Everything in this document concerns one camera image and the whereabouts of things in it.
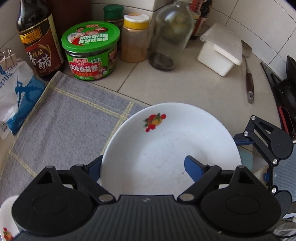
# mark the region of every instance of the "white wall tile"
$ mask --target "white wall tile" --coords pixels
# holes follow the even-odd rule
[[[213,8],[230,16],[238,0],[213,0]]]
[[[269,47],[267,43],[232,18],[229,19],[226,27],[233,31],[240,39],[249,44],[252,47],[252,53],[264,63],[269,64],[276,56],[276,52]]]
[[[268,65],[282,80],[287,78],[286,62],[276,55],[274,60]]]
[[[154,11],[171,3],[172,0],[155,0],[154,2]]]
[[[142,8],[149,11],[153,11],[154,1],[155,0],[91,0],[92,3],[120,4],[123,6]]]
[[[212,26],[214,23],[219,23],[225,26],[228,19],[229,19],[228,16],[212,8],[210,13],[207,16],[207,21],[205,22],[205,25]]]
[[[0,47],[17,33],[16,21],[19,9],[18,0],[8,0],[0,7]]]
[[[286,0],[275,0],[296,21],[296,10]]]
[[[288,42],[279,52],[279,56],[281,56],[281,58],[285,61],[287,60],[287,55],[289,55],[293,59],[296,59],[296,31],[294,31]]]
[[[296,27],[296,22],[273,0],[239,0],[231,17],[277,53]]]
[[[104,10],[103,8],[106,4],[92,4],[91,5],[91,16],[93,20],[103,21],[104,19]],[[150,22],[152,19],[153,12],[147,11],[139,8],[134,7],[124,7],[123,14],[131,14],[131,13],[138,13],[138,14],[146,14],[150,17]]]
[[[19,34],[14,35],[4,46],[2,46],[2,48],[0,48],[0,51],[3,51],[6,48],[10,48],[12,50],[11,53],[15,53],[17,58],[23,59],[31,66],[31,68],[34,68],[28,57],[27,51],[20,40]]]

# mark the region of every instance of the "spice bottle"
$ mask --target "spice bottle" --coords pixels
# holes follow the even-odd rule
[[[53,76],[64,58],[47,3],[20,0],[17,30],[37,74]]]
[[[148,47],[149,16],[129,14],[124,16],[122,28],[121,59],[140,62],[146,59]]]
[[[156,69],[171,70],[180,59],[193,31],[190,0],[175,0],[156,16],[148,61]]]
[[[124,6],[110,4],[104,7],[104,21],[116,25],[120,30],[120,38],[117,42],[117,49],[121,49],[121,29],[123,26]]]

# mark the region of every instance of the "countertop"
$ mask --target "countertop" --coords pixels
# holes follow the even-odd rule
[[[245,63],[234,66],[226,77],[221,77],[197,60],[202,44],[200,40],[191,40],[181,55],[179,65],[171,72],[155,70],[147,60],[126,63],[118,57],[118,65],[112,74],[86,84],[144,105],[163,102],[195,105],[215,116],[232,136],[244,131],[251,115],[280,127],[261,60],[253,54],[247,59],[255,89],[254,104],[251,105],[246,95]],[[69,67],[64,73],[71,75]],[[0,173],[13,141],[12,134],[6,140],[0,139]]]

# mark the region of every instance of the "white plate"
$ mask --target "white plate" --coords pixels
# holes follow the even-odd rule
[[[147,121],[152,125],[143,127]],[[116,131],[103,156],[100,184],[116,198],[121,194],[176,198],[193,184],[184,169],[187,155],[225,170],[241,165],[233,138],[211,114],[188,104],[154,105]]]
[[[18,196],[12,196],[6,199],[0,208],[0,229],[1,229],[1,238],[2,241],[6,241],[4,238],[4,232],[7,232],[6,235],[8,237],[7,240],[11,236],[14,238],[20,233],[11,214],[12,205],[16,201]]]

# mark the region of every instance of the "dark glass bottle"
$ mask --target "dark glass bottle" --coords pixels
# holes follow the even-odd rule
[[[38,75],[53,76],[64,58],[45,0],[20,0],[17,30]]]

